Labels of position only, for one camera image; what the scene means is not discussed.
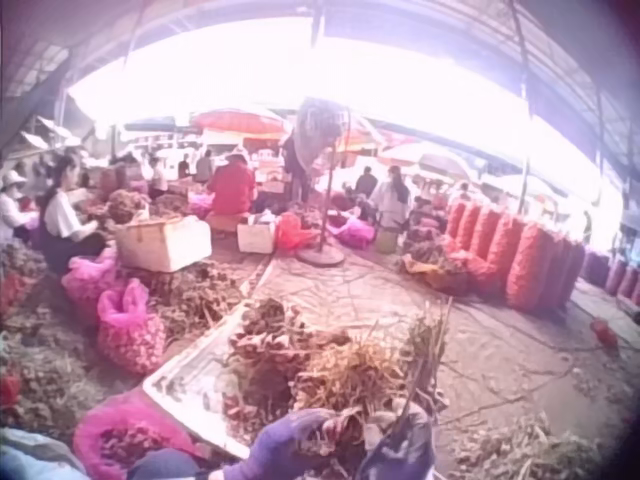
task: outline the black hair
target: black hair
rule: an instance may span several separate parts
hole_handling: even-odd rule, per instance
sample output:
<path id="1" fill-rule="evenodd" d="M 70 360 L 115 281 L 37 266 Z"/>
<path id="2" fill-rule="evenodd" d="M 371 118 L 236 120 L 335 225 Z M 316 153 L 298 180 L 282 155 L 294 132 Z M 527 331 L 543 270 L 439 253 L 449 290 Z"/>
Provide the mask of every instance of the black hair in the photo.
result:
<path id="1" fill-rule="evenodd" d="M 62 185 L 62 175 L 64 175 L 64 172 L 66 172 L 68 169 L 75 170 L 76 168 L 78 168 L 78 164 L 70 155 L 58 156 L 54 159 L 54 162 L 55 164 L 51 171 L 53 183 L 49 187 L 49 190 L 47 190 L 47 192 L 42 196 L 39 202 L 40 204 L 38 205 L 40 207 L 41 224 L 43 224 L 42 222 L 44 221 L 44 214 L 47 211 L 49 203 L 51 203 L 51 200 L 53 200 L 53 197 L 56 196 L 56 194 L 58 193 L 58 189 Z"/>
<path id="2" fill-rule="evenodd" d="M 398 197 L 398 201 L 403 205 L 409 203 L 409 187 L 407 187 L 402 181 L 402 175 L 400 175 L 400 167 L 397 165 L 392 165 L 389 167 L 389 173 L 393 175 L 391 179 L 391 183 L 393 184 L 393 188 L 396 191 L 396 195 Z"/>

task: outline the metal pole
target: metal pole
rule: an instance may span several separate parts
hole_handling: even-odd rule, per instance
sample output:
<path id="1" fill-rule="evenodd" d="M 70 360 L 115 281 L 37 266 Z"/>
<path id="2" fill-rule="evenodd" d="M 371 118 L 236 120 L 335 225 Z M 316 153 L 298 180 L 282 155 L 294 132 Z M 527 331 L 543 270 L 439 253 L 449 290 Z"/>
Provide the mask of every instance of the metal pole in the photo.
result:
<path id="1" fill-rule="evenodd" d="M 527 50 L 527 44 L 524 38 L 524 32 L 522 31 L 522 25 L 520 24 L 520 17 L 518 16 L 518 9 L 516 7 L 515 0 L 509 0 L 509 7 L 511 9 L 511 15 L 513 17 L 513 23 L 516 27 L 516 34 L 518 36 L 518 44 L 520 45 L 520 56 L 522 57 L 522 83 L 520 86 L 520 97 L 527 104 L 527 111 L 529 113 L 529 122 L 526 125 L 526 145 L 524 163 L 522 165 L 522 189 L 520 190 L 520 199 L 518 200 L 518 213 L 521 214 L 524 209 L 524 200 L 527 195 L 527 177 L 529 176 L 530 169 L 530 156 L 531 156 L 531 125 L 533 124 L 533 117 L 535 115 L 533 104 L 529 98 L 531 95 L 530 77 L 531 70 L 529 67 L 529 51 Z"/>

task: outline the person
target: person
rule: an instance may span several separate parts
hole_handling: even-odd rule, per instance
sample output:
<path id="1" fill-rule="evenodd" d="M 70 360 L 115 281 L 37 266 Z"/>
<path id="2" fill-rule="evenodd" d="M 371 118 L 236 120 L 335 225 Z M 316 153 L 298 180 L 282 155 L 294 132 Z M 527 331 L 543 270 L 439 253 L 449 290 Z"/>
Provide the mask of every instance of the person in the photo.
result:
<path id="1" fill-rule="evenodd" d="M 309 175 L 304 167 L 300 164 L 298 154 L 296 153 L 295 142 L 293 141 L 293 133 L 282 144 L 282 155 L 284 157 L 284 171 L 291 175 L 291 195 L 290 200 L 307 203 L 309 193 L 311 191 L 311 182 Z"/>
<path id="2" fill-rule="evenodd" d="M 58 158 L 53 167 L 53 182 L 40 205 L 40 241 L 44 259 L 54 273 L 68 272 L 72 257 L 96 257 L 106 247 L 102 235 L 96 232 L 95 221 L 80 223 L 67 192 L 76 187 L 80 168 L 68 156 Z"/>
<path id="3" fill-rule="evenodd" d="M 29 243 L 29 229 L 27 224 L 37 217 L 37 212 L 21 212 L 18 200 L 22 197 L 22 188 L 27 179 L 18 172 L 9 170 L 2 177 L 0 188 L 0 245 L 18 238 Z"/>
<path id="4" fill-rule="evenodd" d="M 402 406 L 404 400 L 393 400 L 393 412 L 388 412 L 395 413 L 391 418 L 397 418 Z M 429 417 L 420 407 L 411 404 L 409 414 L 397 430 L 383 435 L 383 427 L 389 427 L 390 423 L 388 413 L 374 414 L 375 423 L 368 424 L 373 426 L 369 438 L 377 441 L 372 442 L 356 480 L 430 480 L 435 452 Z M 327 457 L 301 453 L 296 447 L 336 415 L 319 408 L 290 413 L 260 432 L 246 460 L 213 471 L 200 469 L 189 454 L 179 450 L 151 452 L 129 470 L 127 479 L 294 480 L 330 461 Z"/>
<path id="5" fill-rule="evenodd" d="M 194 180 L 203 185 L 207 184 L 211 180 L 213 175 L 213 160 L 211 158 L 211 150 L 204 152 L 204 155 L 196 162 L 196 175 Z"/>
<path id="6" fill-rule="evenodd" d="M 149 198 L 155 200 L 161 197 L 167 190 L 169 190 L 169 183 L 167 181 L 167 174 L 162 166 L 162 161 L 158 157 L 151 157 L 149 165 L 153 169 L 153 175 L 151 176 L 151 184 L 149 186 Z"/>
<path id="7" fill-rule="evenodd" d="M 189 175 L 189 154 L 185 153 L 182 161 L 178 163 L 178 178 L 187 178 Z"/>
<path id="8" fill-rule="evenodd" d="M 249 212 L 256 197 L 256 181 L 246 155 L 233 151 L 228 164 L 216 169 L 207 185 L 215 193 L 212 211 L 215 215 L 243 215 Z"/>
<path id="9" fill-rule="evenodd" d="M 378 179 L 371 173 L 371 167 L 364 167 L 364 173 L 356 182 L 356 193 L 369 198 L 376 189 L 376 185 L 378 185 Z"/>
<path id="10" fill-rule="evenodd" d="M 380 214 L 380 226 L 387 229 L 399 229 L 405 224 L 411 211 L 412 199 L 409 188 L 404 184 L 400 167 L 389 168 L 389 180 L 382 182 L 371 195 Z"/>

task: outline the hat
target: hat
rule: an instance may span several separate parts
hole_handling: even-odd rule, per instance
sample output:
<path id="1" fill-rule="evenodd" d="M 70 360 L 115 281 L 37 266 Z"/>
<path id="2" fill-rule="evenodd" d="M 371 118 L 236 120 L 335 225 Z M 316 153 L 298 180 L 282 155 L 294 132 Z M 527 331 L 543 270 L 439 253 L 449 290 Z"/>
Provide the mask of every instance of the hat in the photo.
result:
<path id="1" fill-rule="evenodd" d="M 27 179 L 18 175 L 15 170 L 9 170 L 2 176 L 2 188 L 8 188 L 16 183 L 27 183 Z"/>

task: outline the umbrella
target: umbrella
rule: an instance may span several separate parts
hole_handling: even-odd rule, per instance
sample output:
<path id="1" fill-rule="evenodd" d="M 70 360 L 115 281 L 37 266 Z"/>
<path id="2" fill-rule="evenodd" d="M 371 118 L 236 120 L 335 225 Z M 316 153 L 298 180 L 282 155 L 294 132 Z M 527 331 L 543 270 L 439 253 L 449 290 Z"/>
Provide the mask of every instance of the umbrella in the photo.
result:
<path id="1" fill-rule="evenodd" d="M 360 115 L 352 115 L 350 125 L 338 142 L 338 152 L 357 152 L 359 150 L 374 150 L 385 145 L 384 137 L 373 125 Z"/>
<path id="2" fill-rule="evenodd" d="M 203 129 L 271 140 L 280 139 L 291 131 L 291 125 L 285 119 L 256 106 L 216 108 L 195 115 L 191 123 Z"/>
<path id="3" fill-rule="evenodd" d="M 423 168 L 440 175 L 459 180 L 471 180 L 467 162 L 455 153 L 433 143 L 409 143 L 382 152 L 380 158 L 389 165 L 409 167 L 420 164 Z"/>

